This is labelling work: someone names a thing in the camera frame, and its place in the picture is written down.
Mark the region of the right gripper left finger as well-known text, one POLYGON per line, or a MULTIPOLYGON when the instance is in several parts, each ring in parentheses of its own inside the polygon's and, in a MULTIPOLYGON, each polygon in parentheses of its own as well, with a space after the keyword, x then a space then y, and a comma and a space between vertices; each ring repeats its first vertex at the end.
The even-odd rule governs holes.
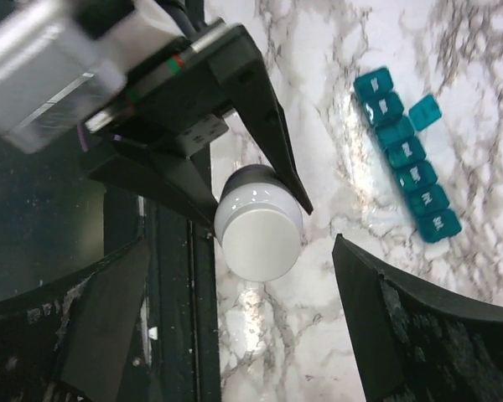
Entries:
POLYGON ((0 301, 0 401, 116 401, 149 262, 137 239, 0 301))

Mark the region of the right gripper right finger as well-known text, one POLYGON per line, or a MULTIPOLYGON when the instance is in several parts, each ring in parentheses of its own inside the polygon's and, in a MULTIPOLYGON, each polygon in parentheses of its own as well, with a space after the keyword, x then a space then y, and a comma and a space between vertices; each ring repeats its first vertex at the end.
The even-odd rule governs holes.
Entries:
POLYGON ((334 271, 368 401, 503 401, 503 307, 388 265, 338 234, 334 271))

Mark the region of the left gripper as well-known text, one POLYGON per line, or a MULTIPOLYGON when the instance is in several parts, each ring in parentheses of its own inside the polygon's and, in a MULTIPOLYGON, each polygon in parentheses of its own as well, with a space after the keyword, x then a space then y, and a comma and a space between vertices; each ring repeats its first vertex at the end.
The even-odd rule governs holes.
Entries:
POLYGON ((219 19, 178 33, 132 70, 126 88, 90 117, 103 141, 87 150, 87 177, 143 196, 206 228, 218 203, 187 158, 226 132, 236 111, 307 214, 283 108, 246 28, 219 19))

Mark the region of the white pill bottle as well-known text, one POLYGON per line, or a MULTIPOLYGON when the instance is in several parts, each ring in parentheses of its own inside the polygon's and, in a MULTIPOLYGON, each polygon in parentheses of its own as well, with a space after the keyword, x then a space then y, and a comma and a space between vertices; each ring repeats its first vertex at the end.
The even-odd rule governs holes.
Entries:
POLYGON ((246 281, 284 276, 302 250, 301 208, 267 165, 248 165, 230 175, 214 229, 228 268, 246 281))

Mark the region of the teal weekly pill organizer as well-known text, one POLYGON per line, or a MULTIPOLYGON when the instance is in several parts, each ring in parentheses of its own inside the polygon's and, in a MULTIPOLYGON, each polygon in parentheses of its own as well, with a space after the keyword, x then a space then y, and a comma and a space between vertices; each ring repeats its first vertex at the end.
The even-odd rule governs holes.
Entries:
POLYGON ((435 97, 427 94, 406 108, 385 66, 357 76, 353 88, 422 240, 434 244, 458 235, 462 225, 417 136, 442 118, 435 97))

